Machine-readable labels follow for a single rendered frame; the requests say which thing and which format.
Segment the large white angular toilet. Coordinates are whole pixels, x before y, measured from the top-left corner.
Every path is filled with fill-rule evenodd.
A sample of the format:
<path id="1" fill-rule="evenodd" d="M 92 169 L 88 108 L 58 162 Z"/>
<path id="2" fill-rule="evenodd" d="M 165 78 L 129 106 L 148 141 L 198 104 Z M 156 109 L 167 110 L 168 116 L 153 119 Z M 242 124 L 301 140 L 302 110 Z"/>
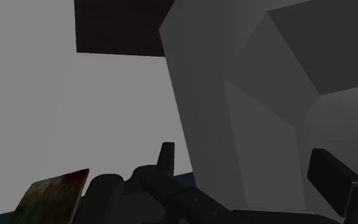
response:
<path id="1" fill-rule="evenodd" d="M 358 0 L 175 0 L 159 33 L 197 187 L 343 223 L 307 172 L 358 174 Z"/>

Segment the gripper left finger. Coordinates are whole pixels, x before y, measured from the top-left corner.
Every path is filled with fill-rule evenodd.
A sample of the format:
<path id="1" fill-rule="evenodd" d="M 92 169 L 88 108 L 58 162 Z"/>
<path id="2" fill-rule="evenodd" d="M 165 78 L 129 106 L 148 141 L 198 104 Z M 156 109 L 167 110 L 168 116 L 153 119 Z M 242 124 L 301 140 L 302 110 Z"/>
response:
<path id="1" fill-rule="evenodd" d="M 194 186 L 173 178 L 175 144 L 162 144 L 155 165 L 93 178 L 73 224 L 238 224 L 235 214 Z"/>

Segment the book with dark mottled cover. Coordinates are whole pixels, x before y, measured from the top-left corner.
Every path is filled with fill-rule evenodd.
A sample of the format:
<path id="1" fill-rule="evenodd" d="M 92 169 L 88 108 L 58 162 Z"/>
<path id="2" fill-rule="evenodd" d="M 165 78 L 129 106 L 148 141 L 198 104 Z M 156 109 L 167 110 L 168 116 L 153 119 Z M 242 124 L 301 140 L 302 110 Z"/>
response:
<path id="1" fill-rule="evenodd" d="M 71 224 L 90 170 L 34 182 L 8 224 Z"/>

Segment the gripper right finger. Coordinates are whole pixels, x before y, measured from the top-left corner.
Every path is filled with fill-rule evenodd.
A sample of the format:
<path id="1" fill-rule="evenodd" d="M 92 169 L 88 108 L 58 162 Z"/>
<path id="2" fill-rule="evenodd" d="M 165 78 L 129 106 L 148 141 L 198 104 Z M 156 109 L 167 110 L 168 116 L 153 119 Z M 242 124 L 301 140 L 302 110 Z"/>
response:
<path id="1" fill-rule="evenodd" d="M 325 149 L 314 148 L 307 178 L 344 218 L 343 224 L 358 224 L 358 174 Z"/>

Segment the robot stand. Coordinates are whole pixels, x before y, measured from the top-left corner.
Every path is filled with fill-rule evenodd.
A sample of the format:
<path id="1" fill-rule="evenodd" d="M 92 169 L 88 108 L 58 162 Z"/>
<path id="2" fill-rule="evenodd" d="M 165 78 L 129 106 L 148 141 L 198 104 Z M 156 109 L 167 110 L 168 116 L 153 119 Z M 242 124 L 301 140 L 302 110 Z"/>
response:
<path id="1" fill-rule="evenodd" d="M 175 0 L 73 0 L 76 51 L 163 57 L 159 28 Z"/>

